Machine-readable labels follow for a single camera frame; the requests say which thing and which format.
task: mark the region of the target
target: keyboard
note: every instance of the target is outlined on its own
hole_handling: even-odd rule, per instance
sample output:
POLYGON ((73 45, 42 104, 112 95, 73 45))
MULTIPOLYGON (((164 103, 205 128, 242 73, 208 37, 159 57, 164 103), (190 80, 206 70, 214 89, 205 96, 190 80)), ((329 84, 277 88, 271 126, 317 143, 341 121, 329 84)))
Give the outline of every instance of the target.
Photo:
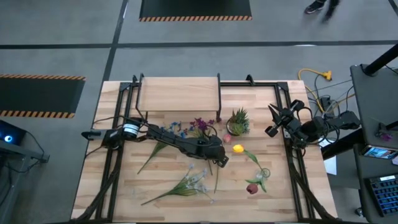
POLYGON ((398 214, 398 174, 365 179, 380 216, 398 214))

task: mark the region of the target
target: blue light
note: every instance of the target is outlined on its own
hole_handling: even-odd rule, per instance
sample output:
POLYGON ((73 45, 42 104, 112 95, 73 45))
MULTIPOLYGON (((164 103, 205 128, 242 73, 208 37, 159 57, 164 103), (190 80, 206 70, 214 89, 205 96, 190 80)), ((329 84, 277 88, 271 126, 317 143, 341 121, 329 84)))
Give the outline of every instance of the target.
POLYGON ((4 137, 5 142, 11 142, 12 141, 12 137, 11 136, 6 136, 4 137))

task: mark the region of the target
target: concrete floor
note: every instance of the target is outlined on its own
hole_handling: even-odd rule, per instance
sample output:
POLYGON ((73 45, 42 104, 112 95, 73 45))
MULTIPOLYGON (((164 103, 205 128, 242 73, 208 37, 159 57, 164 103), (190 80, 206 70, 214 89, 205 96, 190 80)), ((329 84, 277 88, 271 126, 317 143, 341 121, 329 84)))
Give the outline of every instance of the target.
MULTIPOLYGON (((242 80, 247 74, 257 80, 295 80, 301 68, 331 70, 333 81, 320 78, 321 88, 349 80, 350 65, 372 62, 391 47, 367 42, 338 46, 339 42, 383 44, 377 40, 398 39, 398 17, 388 0, 341 1, 328 23, 321 23, 325 10, 309 16, 302 13, 310 3, 251 0, 253 21, 140 23, 141 1, 129 0, 119 43, 325 41, 336 46, 117 49, 109 79, 130 80, 140 73, 148 77, 221 73, 222 80, 242 80)), ((121 6, 122 0, 1 0, 0 45, 110 44, 121 6)), ((109 49, 0 50, 0 73, 87 77, 73 119, 4 118, 32 132, 51 155, 48 164, 25 175, 13 223, 69 219, 87 146, 80 133, 90 129, 108 55, 109 49)), ((314 78, 311 73, 303 75, 311 88, 314 78)), ((344 83, 320 94, 337 98, 351 85, 344 83)), ((348 105, 358 112, 354 98, 348 105)), ((364 221, 353 214, 360 206, 355 190, 332 187, 332 192, 340 218, 364 221)))

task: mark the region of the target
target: yellow and black striped tape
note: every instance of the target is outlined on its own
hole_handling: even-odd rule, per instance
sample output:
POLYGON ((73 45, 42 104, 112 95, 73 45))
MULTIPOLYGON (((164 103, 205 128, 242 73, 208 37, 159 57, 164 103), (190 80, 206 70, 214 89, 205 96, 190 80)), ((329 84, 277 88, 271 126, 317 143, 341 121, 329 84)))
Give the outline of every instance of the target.
POLYGON ((143 17, 140 22, 177 22, 177 21, 250 21, 251 16, 167 16, 143 17))
POLYGON ((0 78, 31 78, 31 79, 51 79, 51 80, 86 80, 86 77, 66 76, 66 75, 14 75, 0 74, 0 78))
POLYGON ((26 117, 26 118, 73 118, 74 113, 46 112, 46 111, 0 111, 0 116, 26 117))

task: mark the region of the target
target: yellow extension cord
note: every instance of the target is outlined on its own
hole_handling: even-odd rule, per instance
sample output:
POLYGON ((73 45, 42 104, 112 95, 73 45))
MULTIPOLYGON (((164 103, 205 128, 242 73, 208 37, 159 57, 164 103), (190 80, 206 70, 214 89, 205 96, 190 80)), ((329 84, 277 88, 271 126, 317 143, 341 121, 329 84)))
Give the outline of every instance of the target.
MULTIPOLYGON (((312 70, 312 69, 309 69, 309 68, 303 68, 303 69, 301 69, 300 71, 298 71, 298 74, 297 74, 297 75, 298 75, 298 79, 299 79, 299 80, 302 80, 302 79, 301 79, 301 73, 304 72, 304 71, 313 72, 313 73, 315 73, 315 74, 318 74, 318 75, 322 76, 323 78, 325 78, 325 79, 328 80, 328 81, 331 80, 331 71, 327 71, 327 72, 318 72, 318 71, 315 71, 315 70, 312 70)), ((320 104, 320 102, 319 102, 319 99, 318 99, 318 97, 314 94, 314 92, 313 92, 308 86, 305 86, 305 88, 313 95, 315 101, 317 102, 317 105, 318 105, 318 107, 319 107, 319 110, 320 110, 322 113, 327 113, 327 112, 329 112, 329 111, 325 112, 325 111, 323 110, 323 108, 322 108, 322 106, 321 106, 321 104, 320 104)), ((348 100, 348 98, 351 98, 351 97, 353 97, 353 96, 355 96, 355 93, 354 93, 354 94, 351 94, 351 95, 348 96, 347 98, 344 98, 344 99, 342 99, 342 100, 337 101, 336 106, 334 106, 330 111, 333 111, 341 102, 343 102, 343 101, 345 101, 345 100, 348 100)))

